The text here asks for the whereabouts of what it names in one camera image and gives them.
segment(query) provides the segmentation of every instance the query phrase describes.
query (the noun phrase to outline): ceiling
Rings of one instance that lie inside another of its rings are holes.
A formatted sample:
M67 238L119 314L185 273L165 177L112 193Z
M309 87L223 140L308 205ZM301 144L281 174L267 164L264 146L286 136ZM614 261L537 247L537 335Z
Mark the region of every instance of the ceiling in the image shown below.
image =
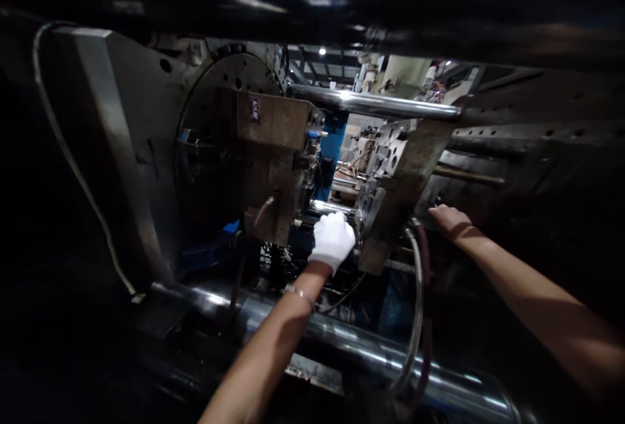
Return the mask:
M335 81L337 89L351 90L361 68L358 51L324 48L326 53L322 55L319 52L322 48L289 45L289 80L326 88L329 88L331 81Z

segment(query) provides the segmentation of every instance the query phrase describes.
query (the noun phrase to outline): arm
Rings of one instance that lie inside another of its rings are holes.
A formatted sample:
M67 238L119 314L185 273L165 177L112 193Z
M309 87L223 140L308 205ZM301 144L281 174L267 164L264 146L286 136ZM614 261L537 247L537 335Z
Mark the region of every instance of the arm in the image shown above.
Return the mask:
M293 285L315 301L328 277L354 246L354 230L342 214L322 216L314 226L315 248ZM244 424L260 420L301 339L311 306L285 294L241 351L217 388L199 424Z
M455 208L430 209L442 231L484 272L514 314L589 395L625 376L619 334L579 300L476 229Z

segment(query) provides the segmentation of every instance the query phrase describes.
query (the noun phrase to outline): sticker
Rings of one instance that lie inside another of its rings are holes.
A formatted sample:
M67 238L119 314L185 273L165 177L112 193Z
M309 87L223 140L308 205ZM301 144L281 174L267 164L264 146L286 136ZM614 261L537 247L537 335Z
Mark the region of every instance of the sticker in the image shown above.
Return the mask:
M258 98L249 99L249 122L260 124L260 103Z

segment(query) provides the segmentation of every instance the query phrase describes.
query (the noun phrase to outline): forearm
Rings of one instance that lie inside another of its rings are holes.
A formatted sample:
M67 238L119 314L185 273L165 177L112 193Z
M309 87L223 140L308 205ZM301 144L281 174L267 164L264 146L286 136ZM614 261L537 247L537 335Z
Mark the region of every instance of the forearm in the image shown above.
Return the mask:
M294 285L314 301L331 274L330 266L311 261ZM285 294L232 364L199 422L258 421L295 352L310 314L306 300Z
M456 244L523 324L593 397L622 380L625 349L608 323L541 273L470 227Z

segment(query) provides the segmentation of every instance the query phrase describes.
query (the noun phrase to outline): white glove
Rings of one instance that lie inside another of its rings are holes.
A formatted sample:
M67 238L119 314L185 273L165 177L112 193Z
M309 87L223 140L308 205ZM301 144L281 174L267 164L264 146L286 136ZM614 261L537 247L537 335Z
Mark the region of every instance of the white glove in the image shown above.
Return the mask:
M330 265L334 275L355 243L354 229L347 223L345 214L334 212L321 216L321 220L314 225L314 248L308 261Z

